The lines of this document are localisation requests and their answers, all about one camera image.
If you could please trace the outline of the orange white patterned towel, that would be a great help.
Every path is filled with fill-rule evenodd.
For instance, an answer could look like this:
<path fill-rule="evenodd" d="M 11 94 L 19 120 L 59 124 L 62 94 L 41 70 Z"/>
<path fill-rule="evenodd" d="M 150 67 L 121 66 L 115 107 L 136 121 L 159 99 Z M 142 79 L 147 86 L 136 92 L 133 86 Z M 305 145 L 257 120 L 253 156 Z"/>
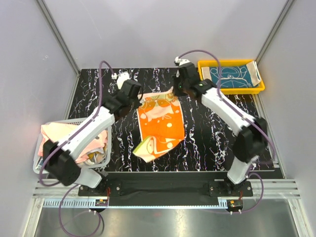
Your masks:
<path fill-rule="evenodd" d="M 146 93 L 137 109 L 141 135 L 133 154 L 149 163 L 175 148 L 185 139 L 180 101 L 172 89 Z"/>

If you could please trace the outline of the teal beige Doraemon towel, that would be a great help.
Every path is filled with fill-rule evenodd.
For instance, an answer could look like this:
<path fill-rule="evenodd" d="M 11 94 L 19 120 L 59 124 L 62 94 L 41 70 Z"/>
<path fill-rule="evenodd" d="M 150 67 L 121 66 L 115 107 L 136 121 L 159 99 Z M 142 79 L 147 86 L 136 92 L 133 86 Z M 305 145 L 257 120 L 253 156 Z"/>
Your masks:
<path fill-rule="evenodd" d="M 202 67 L 201 72 L 203 79 L 209 79 L 217 84 L 219 80 L 218 67 Z M 255 61 L 241 66 L 221 67 L 221 88 L 256 88 L 261 81 L 262 78 Z"/>

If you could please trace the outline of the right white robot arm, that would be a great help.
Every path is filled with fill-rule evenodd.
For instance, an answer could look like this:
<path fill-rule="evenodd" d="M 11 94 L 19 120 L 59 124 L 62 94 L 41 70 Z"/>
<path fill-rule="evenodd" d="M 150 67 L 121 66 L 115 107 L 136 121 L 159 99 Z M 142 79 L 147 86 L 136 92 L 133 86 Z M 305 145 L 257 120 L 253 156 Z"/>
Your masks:
<path fill-rule="evenodd" d="M 224 190 L 235 196 L 242 189 L 250 168 L 267 147 L 263 133 L 267 132 L 264 118 L 254 118 L 238 108 L 218 90 L 209 79 L 201 80 L 195 65 L 187 59 L 175 59 L 177 72 L 173 78 L 176 96 L 190 96 L 216 113 L 236 136 L 233 144 L 234 160 L 227 173 Z"/>

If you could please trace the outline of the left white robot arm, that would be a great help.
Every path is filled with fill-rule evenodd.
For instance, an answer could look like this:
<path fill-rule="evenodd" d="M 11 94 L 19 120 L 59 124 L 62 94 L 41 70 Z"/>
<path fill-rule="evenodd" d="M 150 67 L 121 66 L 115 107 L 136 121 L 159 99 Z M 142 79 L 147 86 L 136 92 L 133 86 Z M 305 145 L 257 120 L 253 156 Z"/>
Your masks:
<path fill-rule="evenodd" d="M 107 188 L 104 177 L 93 169 L 79 167 L 76 159 L 102 131 L 128 115 L 131 110 L 137 109 L 141 105 L 142 95 L 143 87 L 140 83 L 125 80 L 118 92 L 107 95 L 73 132 L 61 141 L 48 140 L 44 143 L 41 170 L 47 171 L 64 186 L 87 186 L 95 195 L 102 195 Z"/>

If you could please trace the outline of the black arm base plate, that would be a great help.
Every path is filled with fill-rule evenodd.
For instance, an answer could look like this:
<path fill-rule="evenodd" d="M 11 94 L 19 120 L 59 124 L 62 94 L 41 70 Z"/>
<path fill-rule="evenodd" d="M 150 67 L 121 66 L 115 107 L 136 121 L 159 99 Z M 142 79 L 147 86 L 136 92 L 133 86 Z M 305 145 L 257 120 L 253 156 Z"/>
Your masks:
<path fill-rule="evenodd" d="M 115 197 L 141 193 L 189 193 L 212 197 L 252 197 L 249 181 L 233 185 L 226 171 L 109 172 L 99 189 L 80 186 L 79 196 Z"/>

